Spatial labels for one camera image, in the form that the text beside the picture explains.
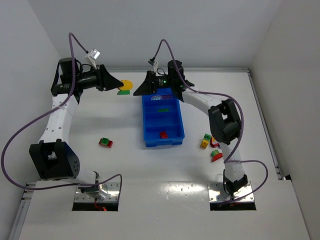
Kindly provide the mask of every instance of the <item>white wall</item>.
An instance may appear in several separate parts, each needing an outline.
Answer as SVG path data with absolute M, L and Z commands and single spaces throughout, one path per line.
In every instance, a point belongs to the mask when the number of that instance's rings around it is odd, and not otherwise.
M 74 32 L 108 67 L 147 67 L 166 38 L 185 67 L 248 67 L 281 0 L 28 0 L 61 56 Z M 81 50 L 76 49 L 78 56 Z M 170 60 L 167 49 L 159 55 Z
M 320 239 L 320 1 L 283 0 L 251 66 L 280 165 Z
M 51 107 L 50 87 L 59 55 L 26 0 L 0 1 L 0 149 L 11 135 Z M 5 165 L 20 184 L 39 175 L 29 156 L 46 120 L 27 129 L 8 149 Z M 0 173 L 0 239 L 7 239 L 22 190 Z

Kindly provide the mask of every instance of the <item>yellow disc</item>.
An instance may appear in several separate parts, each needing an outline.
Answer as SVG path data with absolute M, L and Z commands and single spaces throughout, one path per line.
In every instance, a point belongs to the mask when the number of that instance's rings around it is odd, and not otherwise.
M 118 87 L 118 89 L 121 91 L 131 90 L 134 87 L 132 82 L 129 80 L 121 80 L 121 82 L 123 82 L 123 86 Z

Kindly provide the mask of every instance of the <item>green lego brick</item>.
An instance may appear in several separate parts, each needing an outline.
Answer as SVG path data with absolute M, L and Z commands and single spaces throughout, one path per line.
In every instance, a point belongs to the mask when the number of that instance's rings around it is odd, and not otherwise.
M 108 145 L 109 139 L 108 138 L 101 138 L 99 144 L 100 145 Z
M 204 140 L 207 140 L 208 142 L 210 142 L 211 135 L 205 134 L 204 137 L 203 137 L 203 139 L 204 139 Z
M 211 152 L 211 157 L 213 157 L 213 156 L 215 156 L 215 155 L 217 155 L 219 153 L 220 153 L 219 150 L 214 150 L 214 151 Z
M 162 112 L 169 112 L 169 108 L 163 108 L 163 109 L 159 109 L 158 110 L 159 113 L 162 113 Z
M 130 90 L 120 90 L 118 91 L 117 95 L 129 95 Z

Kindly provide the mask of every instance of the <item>white table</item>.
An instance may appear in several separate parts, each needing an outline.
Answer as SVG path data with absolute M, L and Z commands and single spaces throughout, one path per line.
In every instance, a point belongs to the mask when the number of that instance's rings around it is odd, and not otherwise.
M 145 72 L 113 73 L 133 82 Z M 256 211 L 210 211 L 207 183 L 222 179 L 222 160 L 211 163 L 210 146 L 200 149 L 209 119 L 180 103 L 185 139 L 182 145 L 147 148 L 143 140 L 141 97 L 117 95 L 117 90 L 86 90 L 72 120 L 69 144 L 81 166 L 102 178 L 121 173 L 123 188 L 118 212 L 72 211 L 75 187 L 36 191 L 20 240 L 305 240 L 306 226 L 290 181 L 278 180 L 265 130 L 248 74 L 187 72 L 199 89 L 236 98 L 243 108 L 243 160 L 263 161 L 269 170 L 265 186 L 254 194 Z M 98 145 L 113 141 L 111 149 Z M 256 188 L 265 177 L 257 163 L 244 164 Z M 56 182 L 37 183 L 37 187 Z M 181 186 L 195 185 L 194 191 Z

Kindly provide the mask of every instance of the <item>rectangular slot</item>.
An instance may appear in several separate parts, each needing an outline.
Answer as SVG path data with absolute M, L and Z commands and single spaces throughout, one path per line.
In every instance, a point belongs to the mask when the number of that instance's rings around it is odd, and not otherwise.
M 144 106 L 145 107 L 155 107 L 155 106 L 161 106 L 161 105 L 171 105 L 175 106 L 177 104 L 177 99 L 162 99 L 162 100 L 150 100 L 145 101 Z
M 78 203 L 75 202 L 72 207 L 72 211 L 98 211 L 98 212 L 118 212 L 117 203 Z
M 160 133 L 166 132 L 168 135 L 168 140 L 165 138 L 160 138 Z M 145 130 L 145 139 L 158 139 L 163 141 L 169 141 L 169 139 L 181 138 L 182 131 L 179 125 L 165 125 L 165 126 L 156 126 L 156 127 L 147 127 Z
M 167 110 L 168 112 L 176 111 L 176 107 L 173 105 L 157 105 L 157 106 L 146 106 L 144 108 L 145 113 L 158 113 L 162 110 Z
M 237 203 L 210 203 L 210 211 L 255 211 L 254 202 L 237 202 Z
M 146 112 L 145 118 L 148 121 L 153 121 L 154 119 L 162 119 L 162 118 L 168 118 L 168 117 L 174 117 L 178 121 L 178 113 L 176 111 L 164 111 L 164 112 Z
M 162 117 L 149 116 L 145 118 L 146 128 L 177 126 L 178 124 L 179 124 L 179 119 L 177 116 L 162 116 Z

